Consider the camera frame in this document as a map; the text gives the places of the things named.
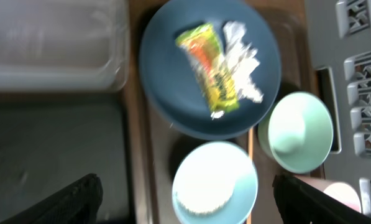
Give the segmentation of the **pink cup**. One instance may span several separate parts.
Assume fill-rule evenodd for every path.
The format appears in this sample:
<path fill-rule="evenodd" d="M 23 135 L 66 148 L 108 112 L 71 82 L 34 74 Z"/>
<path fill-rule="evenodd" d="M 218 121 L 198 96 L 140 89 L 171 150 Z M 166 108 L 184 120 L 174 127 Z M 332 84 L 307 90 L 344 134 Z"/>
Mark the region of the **pink cup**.
<path fill-rule="evenodd" d="M 340 203 L 343 203 L 349 208 L 359 213 L 362 212 L 359 195 L 351 185 L 345 182 L 335 182 L 303 175 L 295 175 L 295 177 L 336 199 Z"/>

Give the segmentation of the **light blue bowl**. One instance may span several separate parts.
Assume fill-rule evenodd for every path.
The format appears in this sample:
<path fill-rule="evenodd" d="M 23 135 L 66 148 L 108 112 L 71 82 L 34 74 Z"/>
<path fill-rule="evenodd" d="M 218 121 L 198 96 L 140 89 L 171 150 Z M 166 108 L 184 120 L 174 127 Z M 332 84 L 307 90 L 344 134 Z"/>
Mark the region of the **light blue bowl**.
<path fill-rule="evenodd" d="M 239 174 L 235 184 L 234 192 L 229 201 L 216 212 L 209 215 L 193 215 L 181 208 L 175 201 L 174 179 L 172 185 L 172 205 L 176 217 L 180 223 L 186 224 L 240 224 L 244 223 L 250 215 L 256 199 L 259 188 L 257 170 L 249 155 L 237 144 L 228 141 L 211 141 L 221 144 L 230 144 L 238 148 L 239 158 L 236 164 L 236 171 Z"/>

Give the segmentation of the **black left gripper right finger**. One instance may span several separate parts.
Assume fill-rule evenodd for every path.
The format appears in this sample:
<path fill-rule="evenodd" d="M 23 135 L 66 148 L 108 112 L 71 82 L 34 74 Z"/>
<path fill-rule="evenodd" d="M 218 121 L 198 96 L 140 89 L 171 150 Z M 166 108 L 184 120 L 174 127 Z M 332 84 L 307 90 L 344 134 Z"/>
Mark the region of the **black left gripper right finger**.
<path fill-rule="evenodd" d="M 371 224 L 370 217 L 294 176 L 276 175 L 272 187 L 284 224 Z"/>

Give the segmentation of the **white tissue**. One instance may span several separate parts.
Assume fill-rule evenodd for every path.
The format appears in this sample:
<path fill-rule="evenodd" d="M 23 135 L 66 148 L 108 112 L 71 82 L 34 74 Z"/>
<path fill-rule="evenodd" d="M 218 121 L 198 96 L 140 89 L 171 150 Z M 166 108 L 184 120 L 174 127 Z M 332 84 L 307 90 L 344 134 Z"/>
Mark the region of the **white tissue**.
<path fill-rule="evenodd" d="M 263 102 L 263 93 L 253 82 L 251 73 L 260 65 L 256 59 L 258 49 L 251 43 L 243 43 L 247 29 L 244 23 L 229 21 L 222 28 L 226 41 L 224 53 L 214 58 L 216 65 L 227 75 L 224 83 L 229 85 L 226 90 L 231 96 L 226 97 L 226 102 L 213 110 L 212 119 L 221 118 L 224 114 L 239 107 L 239 101 L 248 99 L 253 103 Z"/>

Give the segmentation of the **mint green bowl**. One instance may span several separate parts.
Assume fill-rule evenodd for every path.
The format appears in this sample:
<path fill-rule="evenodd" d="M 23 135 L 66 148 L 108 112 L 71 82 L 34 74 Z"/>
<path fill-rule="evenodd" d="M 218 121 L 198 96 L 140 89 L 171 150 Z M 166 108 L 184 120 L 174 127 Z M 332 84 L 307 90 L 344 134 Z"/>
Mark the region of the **mint green bowl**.
<path fill-rule="evenodd" d="M 259 123 L 257 138 L 266 155 L 296 174 L 317 169 L 329 155 L 334 127 L 326 105 L 296 91 L 275 103 Z"/>

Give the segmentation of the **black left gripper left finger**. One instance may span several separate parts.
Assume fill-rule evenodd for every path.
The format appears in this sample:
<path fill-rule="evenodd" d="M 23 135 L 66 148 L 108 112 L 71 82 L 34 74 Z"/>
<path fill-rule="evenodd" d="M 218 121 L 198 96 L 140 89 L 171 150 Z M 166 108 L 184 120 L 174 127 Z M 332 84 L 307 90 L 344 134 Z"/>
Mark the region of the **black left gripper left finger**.
<path fill-rule="evenodd" d="M 101 179 L 88 174 L 1 224 L 95 224 L 102 201 Z"/>

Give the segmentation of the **yellow green snack wrapper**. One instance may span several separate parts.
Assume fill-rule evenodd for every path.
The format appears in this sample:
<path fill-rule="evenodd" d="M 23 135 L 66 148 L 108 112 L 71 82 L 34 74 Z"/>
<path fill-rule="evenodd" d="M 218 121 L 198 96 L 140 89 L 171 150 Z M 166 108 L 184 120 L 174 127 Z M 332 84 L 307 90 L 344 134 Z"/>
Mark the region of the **yellow green snack wrapper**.
<path fill-rule="evenodd" d="M 210 116 L 219 119 L 238 109 L 232 74 L 228 69 L 221 40 L 211 23 L 186 30 L 175 39 L 195 72 Z"/>

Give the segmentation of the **white rice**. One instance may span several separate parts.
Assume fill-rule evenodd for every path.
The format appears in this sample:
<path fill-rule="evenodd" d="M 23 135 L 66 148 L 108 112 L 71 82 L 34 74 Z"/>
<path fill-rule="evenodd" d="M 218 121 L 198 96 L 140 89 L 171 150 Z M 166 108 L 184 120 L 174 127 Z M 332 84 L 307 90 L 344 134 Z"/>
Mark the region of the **white rice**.
<path fill-rule="evenodd" d="M 221 209 L 232 197 L 239 177 L 239 153 L 235 146 L 219 142 L 194 149 L 175 175 L 176 203 L 193 215 L 209 215 Z"/>

